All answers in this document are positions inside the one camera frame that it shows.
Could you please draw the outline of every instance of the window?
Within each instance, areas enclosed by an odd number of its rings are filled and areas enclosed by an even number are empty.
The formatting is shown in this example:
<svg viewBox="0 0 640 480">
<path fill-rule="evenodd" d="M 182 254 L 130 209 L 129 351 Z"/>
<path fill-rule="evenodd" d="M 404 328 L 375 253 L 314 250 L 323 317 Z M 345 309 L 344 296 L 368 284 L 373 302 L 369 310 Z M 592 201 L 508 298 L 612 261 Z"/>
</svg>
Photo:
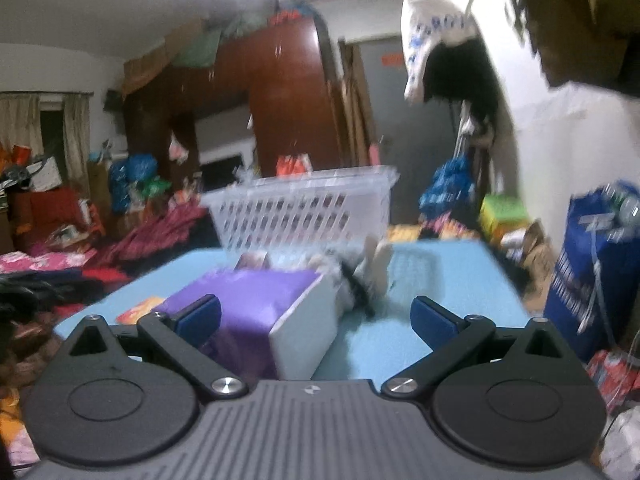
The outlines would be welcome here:
<svg viewBox="0 0 640 480">
<path fill-rule="evenodd" d="M 58 171 L 62 182 L 67 182 L 65 162 L 65 134 L 64 115 L 62 110 L 47 110 L 40 112 L 40 131 L 44 153 L 53 156 L 58 164 Z"/>
</svg>

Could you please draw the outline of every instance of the red bag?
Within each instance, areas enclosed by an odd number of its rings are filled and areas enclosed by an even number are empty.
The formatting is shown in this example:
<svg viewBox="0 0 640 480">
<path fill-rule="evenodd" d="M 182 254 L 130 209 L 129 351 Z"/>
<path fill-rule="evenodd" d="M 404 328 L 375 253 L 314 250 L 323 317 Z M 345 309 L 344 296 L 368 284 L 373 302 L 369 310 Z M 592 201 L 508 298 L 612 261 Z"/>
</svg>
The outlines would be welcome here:
<svg viewBox="0 0 640 480">
<path fill-rule="evenodd" d="M 587 365 L 587 373 L 598 387 L 607 404 L 607 411 L 613 412 L 625 400 L 638 377 L 638 370 L 615 352 L 600 350 Z"/>
<path fill-rule="evenodd" d="M 276 176 L 305 174 L 313 171 L 309 156 L 305 155 L 281 155 L 276 163 Z"/>
</svg>

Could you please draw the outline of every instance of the blue tablecloth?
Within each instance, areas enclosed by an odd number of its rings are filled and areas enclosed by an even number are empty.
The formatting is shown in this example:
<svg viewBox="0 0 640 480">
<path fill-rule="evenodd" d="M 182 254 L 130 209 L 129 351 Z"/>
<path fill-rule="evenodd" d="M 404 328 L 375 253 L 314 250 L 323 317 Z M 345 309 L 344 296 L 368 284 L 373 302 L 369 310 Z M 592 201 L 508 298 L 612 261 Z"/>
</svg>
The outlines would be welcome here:
<svg viewBox="0 0 640 480">
<path fill-rule="evenodd" d="M 116 316 L 149 296 L 167 298 L 208 270 L 234 264 L 220 250 L 185 254 L 64 320 L 56 332 L 67 337 L 88 314 L 99 314 L 114 324 Z M 460 317 L 482 314 L 498 326 L 520 327 L 529 319 L 516 291 L 479 242 L 395 244 L 389 283 L 387 298 L 376 305 L 375 319 L 365 320 L 360 312 L 344 316 L 314 378 L 371 379 L 379 388 L 387 378 L 430 353 L 409 322 L 411 302 L 420 294 Z"/>
</svg>

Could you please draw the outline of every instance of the blue bag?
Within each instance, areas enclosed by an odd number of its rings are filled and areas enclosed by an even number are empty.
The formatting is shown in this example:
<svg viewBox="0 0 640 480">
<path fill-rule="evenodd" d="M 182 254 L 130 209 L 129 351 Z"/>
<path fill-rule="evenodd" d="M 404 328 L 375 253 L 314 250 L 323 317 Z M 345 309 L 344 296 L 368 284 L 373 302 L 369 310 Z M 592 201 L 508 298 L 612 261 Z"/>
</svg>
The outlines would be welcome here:
<svg viewBox="0 0 640 480">
<path fill-rule="evenodd" d="M 420 212 L 429 220 L 450 210 L 458 201 L 468 202 L 474 192 L 466 157 L 452 158 L 433 174 L 433 183 L 420 197 Z"/>
<path fill-rule="evenodd" d="M 127 159 L 127 178 L 129 182 L 144 182 L 158 174 L 158 161 L 153 155 L 143 153 L 131 155 Z"/>
<path fill-rule="evenodd" d="M 572 197 L 564 245 L 546 299 L 545 317 L 583 362 L 620 338 L 640 282 L 639 230 L 621 228 L 615 220 L 594 230 L 593 219 L 585 218 L 611 213 L 603 189 Z"/>
<path fill-rule="evenodd" d="M 117 182 L 126 182 L 127 181 L 127 161 L 126 160 L 116 160 L 111 163 L 109 168 L 109 190 L 116 184 Z"/>
<path fill-rule="evenodd" d="M 111 192 L 111 210 L 114 213 L 126 213 L 131 204 L 126 160 L 117 160 L 109 168 L 109 191 Z"/>
</svg>

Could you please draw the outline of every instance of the metal screw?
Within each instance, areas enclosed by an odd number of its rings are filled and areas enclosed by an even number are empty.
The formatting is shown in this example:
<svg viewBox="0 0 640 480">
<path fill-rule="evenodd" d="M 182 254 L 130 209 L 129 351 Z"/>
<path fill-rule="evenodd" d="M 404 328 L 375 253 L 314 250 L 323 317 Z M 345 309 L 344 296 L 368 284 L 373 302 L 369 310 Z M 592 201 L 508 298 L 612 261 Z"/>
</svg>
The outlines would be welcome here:
<svg viewBox="0 0 640 480">
<path fill-rule="evenodd" d="M 386 382 L 386 387 L 395 394 L 410 394 L 418 388 L 418 383 L 414 379 L 394 377 Z"/>
<path fill-rule="evenodd" d="M 231 396 L 238 393 L 244 388 L 244 384 L 240 379 L 235 377 L 222 377 L 211 383 L 211 389 L 219 395 Z"/>
</svg>

